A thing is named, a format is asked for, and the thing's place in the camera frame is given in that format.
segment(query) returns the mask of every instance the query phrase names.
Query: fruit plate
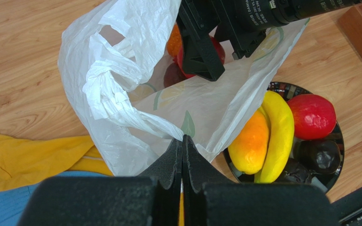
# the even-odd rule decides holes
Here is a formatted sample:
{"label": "fruit plate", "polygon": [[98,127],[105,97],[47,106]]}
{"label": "fruit plate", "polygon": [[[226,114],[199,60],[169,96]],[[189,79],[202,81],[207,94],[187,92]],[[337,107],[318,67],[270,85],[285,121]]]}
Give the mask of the fruit plate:
{"label": "fruit plate", "polygon": [[[290,100],[291,98],[301,95],[301,94],[309,94],[310,91],[285,82],[271,82],[269,84],[268,90],[274,91],[279,93],[285,101]],[[330,133],[327,137],[325,137],[326,140],[332,140],[334,141],[340,150],[340,165],[338,169],[333,174],[312,174],[312,185],[320,188],[324,193],[327,193],[333,185],[336,183],[341,170],[343,168],[343,162],[344,162],[344,142],[343,142],[343,134],[341,132],[339,124],[336,122],[336,126],[334,127],[332,133]],[[300,139],[294,138],[294,144],[293,148],[296,144],[296,142],[301,141]],[[252,183],[254,181],[254,175],[248,175],[244,174],[241,171],[237,170],[234,165],[232,164],[228,149],[224,150],[224,156],[226,159],[226,162],[231,169],[233,175],[240,183]]]}

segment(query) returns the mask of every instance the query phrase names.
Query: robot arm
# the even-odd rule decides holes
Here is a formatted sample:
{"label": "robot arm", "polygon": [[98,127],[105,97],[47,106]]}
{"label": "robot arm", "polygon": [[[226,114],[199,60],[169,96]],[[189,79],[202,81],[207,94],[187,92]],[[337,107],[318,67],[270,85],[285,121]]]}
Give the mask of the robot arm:
{"label": "robot arm", "polygon": [[235,60],[250,57],[266,29],[362,3],[362,0],[182,0],[177,24],[182,36],[182,69],[209,81],[224,72],[209,33],[230,40]]}

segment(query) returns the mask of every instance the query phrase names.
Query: dark purple fruit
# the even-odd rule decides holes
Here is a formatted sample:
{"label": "dark purple fruit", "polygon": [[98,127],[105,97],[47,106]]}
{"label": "dark purple fruit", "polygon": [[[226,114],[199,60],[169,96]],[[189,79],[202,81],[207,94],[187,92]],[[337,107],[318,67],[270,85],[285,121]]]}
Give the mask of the dark purple fruit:
{"label": "dark purple fruit", "polygon": [[311,171],[332,174],[340,165],[340,149],[331,140],[306,140],[296,144],[294,158]]}
{"label": "dark purple fruit", "polygon": [[310,184],[312,182],[312,176],[310,171],[297,160],[289,158],[276,181]]}
{"label": "dark purple fruit", "polygon": [[176,63],[172,63],[167,67],[167,70],[165,71],[163,84],[164,87],[167,88],[186,79],[187,77],[185,77],[178,65]]}

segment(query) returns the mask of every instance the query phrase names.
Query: plate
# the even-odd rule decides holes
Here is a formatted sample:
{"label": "plate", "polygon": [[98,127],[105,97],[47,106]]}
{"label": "plate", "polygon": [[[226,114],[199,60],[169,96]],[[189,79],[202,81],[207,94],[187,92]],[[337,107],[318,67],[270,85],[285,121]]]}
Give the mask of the plate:
{"label": "plate", "polygon": [[[291,98],[301,95],[301,94],[308,94],[311,93],[310,91],[285,82],[271,82],[269,84],[268,90],[274,91],[279,93],[285,101],[290,100]],[[340,149],[340,165],[335,173],[333,174],[312,174],[312,185],[320,188],[324,193],[327,193],[336,183],[338,177],[340,176],[341,170],[343,168],[344,163],[344,141],[343,141],[343,134],[341,132],[339,124],[336,122],[336,126],[334,127],[332,133],[330,133],[325,139],[334,141],[339,149]],[[299,139],[294,138],[294,144],[299,141]],[[254,175],[244,174],[241,171],[237,170],[234,165],[232,164],[228,149],[224,150],[224,156],[226,158],[226,162],[231,169],[232,173],[234,174],[235,178],[240,183],[252,183],[254,181]]]}

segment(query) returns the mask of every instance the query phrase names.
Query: cloth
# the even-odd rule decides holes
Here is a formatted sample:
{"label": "cloth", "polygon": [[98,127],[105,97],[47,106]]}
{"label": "cloth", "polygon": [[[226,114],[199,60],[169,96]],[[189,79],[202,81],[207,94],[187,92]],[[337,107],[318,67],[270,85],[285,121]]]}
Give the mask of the cloth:
{"label": "cloth", "polygon": [[[56,175],[56,177],[105,177],[105,175],[83,171],[67,171]],[[39,184],[0,192],[0,226],[15,226],[18,224],[32,193]]]}
{"label": "cloth", "polygon": [[32,141],[0,135],[0,192],[68,170],[113,175],[90,136]]}

